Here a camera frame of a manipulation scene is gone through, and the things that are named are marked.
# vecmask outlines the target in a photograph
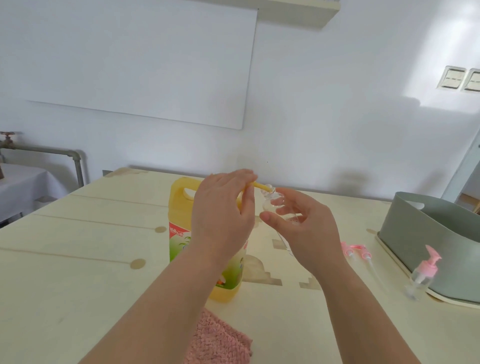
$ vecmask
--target pipe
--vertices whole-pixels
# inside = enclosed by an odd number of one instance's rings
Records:
[[[77,181],[78,181],[78,187],[83,187],[84,186],[84,177],[82,174],[82,166],[80,164],[80,160],[82,158],[80,157],[80,154],[74,150],[70,149],[60,149],[60,148],[46,148],[43,146],[23,146],[19,144],[3,144],[0,143],[0,149],[5,148],[5,149],[19,149],[19,150],[28,150],[31,152],[40,152],[40,153],[50,153],[50,154],[61,154],[64,156],[69,156],[73,158],[73,161],[75,162],[75,170],[77,172]]]

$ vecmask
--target switch panel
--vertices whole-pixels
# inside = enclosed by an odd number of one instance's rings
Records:
[[[462,88],[467,91],[480,92],[480,70],[472,68],[468,73],[465,85]]]
[[[465,68],[447,66],[438,87],[458,89],[466,73]]]

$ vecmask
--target pink cloth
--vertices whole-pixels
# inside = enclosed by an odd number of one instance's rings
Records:
[[[183,364],[248,364],[251,345],[247,335],[204,308]]]

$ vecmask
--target hand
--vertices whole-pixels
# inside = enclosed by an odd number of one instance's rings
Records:
[[[338,228],[330,209],[301,192],[281,187],[276,191],[285,196],[278,202],[285,206],[276,210],[278,215],[265,211],[260,218],[288,241],[299,263],[321,277],[328,275],[328,270],[334,266],[345,263]],[[298,216],[300,225],[279,216],[292,212],[301,214]]]
[[[226,264],[242,248],[252,232],[255,197],[253,186],[248,184],[257,177],[252,170],[212,174],[195,193],[192,243],[201,244],[221,264]],[[237,197],[243,190],[240,211]]]

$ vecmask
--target white tablecloth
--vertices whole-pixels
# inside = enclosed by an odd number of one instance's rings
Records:
[[[0,180],[0,221],[21,212],[34,210],[35,200],[44,196],[64,197],[68,192],[42,168],[0,163],[4,179]]]

